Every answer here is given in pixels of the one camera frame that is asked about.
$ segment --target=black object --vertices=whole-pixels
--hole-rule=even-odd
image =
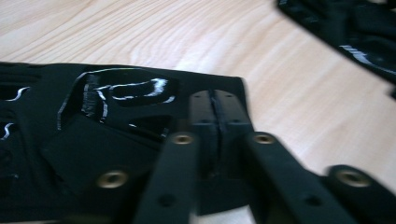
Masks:
[[[396,220],[368,175],[318,177],[255,133],[239,77],[0,63],[0,87],[1,222],[189,223],[246,204],[259,223]]]
[[[396,13],[365,0],[278,0],[279,8],[312,34],[396,84]]]

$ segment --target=brass rivet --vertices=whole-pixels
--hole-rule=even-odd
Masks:
[[[355,188],[364,188],[371,185],[370,180],[355,171],[341,170],[336,174],[337,178],[346,185]]]
[[[176,136],[173,139],[173,142],[178,145],[187,145],[187,144],[190,144],[192,142],[192,140],[193,140],[192,137],[182,134],[182,135]]]
[[[267,134],[258,134],[254,136],[254,141],[259,144],[273,144],[275,142],[275,139]]]
[[[101,175],[96,184],[103,189],[116,189],[124,185],[128,180],[128,175],[123,171],[109,171]]]

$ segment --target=wooden table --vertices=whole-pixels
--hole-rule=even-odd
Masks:
[[[246,81],[256,130],[318,174],[350,164],[396,191],[391,85],[270,0],[0,1],[0,61],[130,64]]]

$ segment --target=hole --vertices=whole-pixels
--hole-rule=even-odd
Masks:
[[[178,135],[174,138],[174,143],[178,145],[187,145],[192,142],[192,138],[188,135]]]
[[[162,207],[170,207],[176,203],[176,197],[172,194],[164,194],[158,198],[158,203]]]
[[[306,204],[308,204],[310,206],[318,207],[318,206],[322,205],[321,199],[318,196],[313,195],[313,194],[309,194],[309,193],[304,194],[302,196],[302,200],[303,200],[303,202],[305,202]]]
[[[338,180],[354,188],[364,188],[371,185],[370,180],[355,171],[341,170],[336,174]]]
[[[124,185],[127,180],[128,175],[123,171],[110,171],[98,178],[97,185],[103,189],[116,189]]]
[[[254,136],[254,141],[259,144],[273,144],[275,142],[275,139],[267,134],[259,134]]]

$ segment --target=wood grain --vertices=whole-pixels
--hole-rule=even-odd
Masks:
[[[391,86],[270,0],[0,1],[0,61],[130,64],[243,77],[259,131],[312,171],[345,163],[396,192]]]

